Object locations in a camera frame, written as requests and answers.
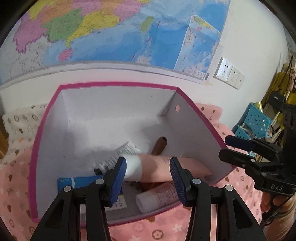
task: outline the white tube cap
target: white tube cap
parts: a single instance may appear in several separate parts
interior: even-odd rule
[[[125,181],[140,181],[142,178],[142,161],[137,155],[122,154],[126,159],[126,174]]]
[[[142,213],[148,213],[160,208],[159,202],[150,190],[136,195],[136,202]]]

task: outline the das logo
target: das logo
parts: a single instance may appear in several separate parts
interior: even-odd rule
[[[283,186],[279,186],[279,185],[274,185],[274,184],[272,184],[271,185],[271,189],[273,189],[273,190],[278,190],[278,191],[282,191],[283,190]]]

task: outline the screw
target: screw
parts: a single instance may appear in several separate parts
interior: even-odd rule
[[[233,190],[233,186],[230,186],[230,185],[226,185],[225,186],[225,189],[227,190],[227,191],[232,191]]]
[[[71,189],[72,189],[71,186],[65,186],[65,187],[64,187],[64,191],[65,191],[65,192],[71,191]]]
[[[201,180],[199,180],[198,178],[195,178],[195,179],[193,179],[192,180],[192,182],[194,183],[194,184],[201,184]]]
[[[103,184],[104,183],[104,180],[103,179],[97,179],[96,180],[96,184],[98,184],[98,185],[101,185],[101,184]]]

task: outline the pink box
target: pink box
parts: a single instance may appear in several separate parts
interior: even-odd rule
[[[163,156],[187,156],[202,162],[214,184],[232,167],[218,153],[224,141],[193,101],[178,87],[135,82],[87,82],[61,85],[51,99],[34,142],[29,172],[29,204],[38,222],[57,196],[60,177],[92,176],[93,168],[131,141],[151,153],[165,136]],[[108,211],[109,225],[141,220],[179,205],[142,214],[138,191],[122,185],[127,208]]]

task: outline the black clamp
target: black clamp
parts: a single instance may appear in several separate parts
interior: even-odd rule
[[[80,204],[86,205],[88,241],[111,241],[105,207],[117,201],[126,173],[120,157],[114,169],[87,187],[66,186],[59,192],[39,222],[30,241],[80,241]]]
[[[210,187],[191,172],[182,169],[178,159],[170,160],[179,200],[192,207],[186,241],[209,241],[211,230],[211,204],[217,205],[217,241],[267,241],[255,217],[235,189]]]
[[[296,176],[288,165],[286,152],[273,143],[261,139],[243,140],[227,136],[225,143],[245,151],[254,151],[270,162],[257,162],[253,157],[230,149],[222,149],[219,158],[223,162],[245,169],[254,182],[254,188],[271,195],[271,208],[262,214],[262,226],[272,222],[279,207],[272,203],[278,195],[291,197],[296,192]]]

